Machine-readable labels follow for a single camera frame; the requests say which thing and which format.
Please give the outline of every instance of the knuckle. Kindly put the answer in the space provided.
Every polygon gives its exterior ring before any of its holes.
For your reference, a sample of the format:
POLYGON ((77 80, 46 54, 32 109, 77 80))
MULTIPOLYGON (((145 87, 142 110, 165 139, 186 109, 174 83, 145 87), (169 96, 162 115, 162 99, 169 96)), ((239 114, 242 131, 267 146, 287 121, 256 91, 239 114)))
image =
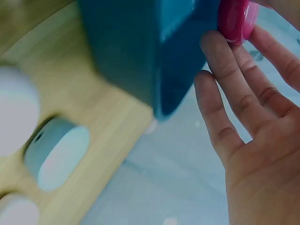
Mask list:
POLYGON ((252 95, 244 96, 237 104, 235 113, 237 117, 240 117, 247 109, 257 102, 256 97, 252 95))
POLYGON ((291 103, 282 113, 282 117, 293 115, 293 112, 299 113, 299 107, 291 103))
POLYGON ((247 60, 242 66, 241 71, 243 71, 244 76, 251 75, 254 71, 258 69, 258 66, 255 64, 253 59, 247 60))
POLYGON ((300 61, 298 59, 291 60, 285 68, 285 80, 291 84, 294 77, 299 76, 300 73, 300 61))
POLYGON ((220 111, 224 110, 224 106, 222 103, 216 103, 214 105, 209 105, 209 107, 207 107, 207 110, 203 110, 203 115, 204 116, 209 116, 212 114, 216 114, 220 111))
POLYGON ((261 104, 264 106, 270 102, 270 100, 276 96, 281 95, 277 88, 275 87, 267 87, 265 88, 258 96, 261 104))
POLYGON ((222 74, 222 76, 217 77, 218 80, 222 80, 227 77, 230 77, 240 71, 240 69, 238 67, 232 68, 232 66, 227 63, 224 63, 224 65, 221 65, 221 69, 223 70, 224 73, 222 74))
POLYGON ((274 47, 276 47, 278 45, 278 42, 277 40, 273 39, 266 47, 264 47, 260 52, 263 54, 263 55, 268 55, 270 54, 272 51, 272 49, 274 47))
POLYGON ((214 146, 217 146, 228 135, 234 134, 236 131, 232 127, 226 127, 218 132, 216 139, 214 140, 214 146))

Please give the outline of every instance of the pink cap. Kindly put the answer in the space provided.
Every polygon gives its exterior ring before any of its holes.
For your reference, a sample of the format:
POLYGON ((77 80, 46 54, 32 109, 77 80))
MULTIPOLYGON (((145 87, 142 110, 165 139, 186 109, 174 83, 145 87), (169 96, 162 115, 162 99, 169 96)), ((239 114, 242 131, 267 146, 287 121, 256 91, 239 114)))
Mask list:
POLYGON ((218 30, 226 40, 241 45, 249 39, 255 26, 259 6, 249 0, 221 0, 218 30))

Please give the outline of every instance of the hand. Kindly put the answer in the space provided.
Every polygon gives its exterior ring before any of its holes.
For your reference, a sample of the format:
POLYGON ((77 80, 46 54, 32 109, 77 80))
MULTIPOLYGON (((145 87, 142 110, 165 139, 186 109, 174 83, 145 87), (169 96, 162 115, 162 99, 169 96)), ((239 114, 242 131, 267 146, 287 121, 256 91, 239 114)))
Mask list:
POLYGON ((288 22, 300 30, 300 1, 299 0, 250 0, 263 6, 273 8, 288 22))
MULTIPOLYGON (((260 27, 250 41, 300 91, 300 60, 260 27)), ((220 33, 210 31, 201 48, 213 75, 200 72, 195 90, 225 167, 230 223, 300 224, 300 108, 277 91, 243 46, 230 47, 220 33), (250 143, 229 121, 216 80, 251 134, 250 143)))

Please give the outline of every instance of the wooden board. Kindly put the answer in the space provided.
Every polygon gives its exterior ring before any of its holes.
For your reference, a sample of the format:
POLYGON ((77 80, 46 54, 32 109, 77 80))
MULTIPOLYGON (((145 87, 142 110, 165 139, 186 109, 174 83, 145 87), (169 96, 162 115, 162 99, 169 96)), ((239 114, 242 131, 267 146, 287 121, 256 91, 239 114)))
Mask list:
POLYGON ((0 55, 74 0, 0 0, 0 55))
POLYGON ((23 165, 22 149, 0 158, 0 191, 18 191, 32 199, 40 208, 41 225, 76 225, 149 125, 152 110, 97 74, 75 3, 19 39, 0 61, 17 64, 36 84, 40 123, 62 114, 86 125, 91 134, 86 156, 58 190, 38 189, 23 165))

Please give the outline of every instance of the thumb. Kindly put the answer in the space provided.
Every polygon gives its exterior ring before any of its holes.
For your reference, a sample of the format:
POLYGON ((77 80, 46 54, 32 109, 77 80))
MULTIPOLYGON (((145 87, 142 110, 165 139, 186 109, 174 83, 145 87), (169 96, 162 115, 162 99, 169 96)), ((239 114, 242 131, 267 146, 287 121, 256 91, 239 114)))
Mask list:
POLYGON ((299 0, 250 0, 252 2, 273 8, 297 30, 300 30, 300 1, 299 0))

